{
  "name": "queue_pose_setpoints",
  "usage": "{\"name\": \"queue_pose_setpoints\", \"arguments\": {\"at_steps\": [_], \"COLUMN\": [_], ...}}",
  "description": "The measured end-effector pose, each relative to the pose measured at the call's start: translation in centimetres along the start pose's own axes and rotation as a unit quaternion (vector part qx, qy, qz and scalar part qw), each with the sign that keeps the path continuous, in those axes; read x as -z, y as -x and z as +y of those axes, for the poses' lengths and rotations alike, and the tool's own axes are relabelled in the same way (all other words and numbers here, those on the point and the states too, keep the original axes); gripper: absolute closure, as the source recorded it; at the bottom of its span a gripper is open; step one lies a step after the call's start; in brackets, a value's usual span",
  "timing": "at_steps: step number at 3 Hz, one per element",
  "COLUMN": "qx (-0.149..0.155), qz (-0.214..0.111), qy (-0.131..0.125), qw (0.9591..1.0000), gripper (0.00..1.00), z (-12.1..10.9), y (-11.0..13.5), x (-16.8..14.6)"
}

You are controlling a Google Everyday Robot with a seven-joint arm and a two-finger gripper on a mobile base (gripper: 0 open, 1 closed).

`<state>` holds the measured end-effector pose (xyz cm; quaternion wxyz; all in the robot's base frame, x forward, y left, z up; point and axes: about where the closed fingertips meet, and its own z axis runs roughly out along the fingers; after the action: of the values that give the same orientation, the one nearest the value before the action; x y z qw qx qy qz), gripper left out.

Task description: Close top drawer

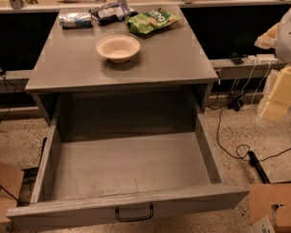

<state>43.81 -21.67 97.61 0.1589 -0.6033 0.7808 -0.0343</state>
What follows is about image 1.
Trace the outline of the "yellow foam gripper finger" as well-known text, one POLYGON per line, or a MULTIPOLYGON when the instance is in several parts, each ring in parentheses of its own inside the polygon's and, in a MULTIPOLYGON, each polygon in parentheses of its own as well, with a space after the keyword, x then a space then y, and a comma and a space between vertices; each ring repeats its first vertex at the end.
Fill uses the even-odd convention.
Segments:
POLYGON ((273 25, 267 32, 257 38, 254 46, 263 50, 274 49, 276 47, 276 35, 279 24, 273 25))
POLYGON ((280 71, 272 70, 266 79, 263 98, 258 105, 258 116, 275 122, 281 120, 291 108, 291 64, 280 71))

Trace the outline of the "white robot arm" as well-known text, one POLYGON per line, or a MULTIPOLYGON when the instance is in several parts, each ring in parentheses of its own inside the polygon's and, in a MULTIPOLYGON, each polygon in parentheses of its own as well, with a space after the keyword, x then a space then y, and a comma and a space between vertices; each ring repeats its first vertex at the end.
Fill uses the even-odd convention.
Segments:
POLYGON ((259 36, 254 45, 260 49, 274 49, 276 57, 286 64, 280 71, 270 72, 258 106, 260 118, 275 122, 291 108, 291 8, 279 23, 259 36))

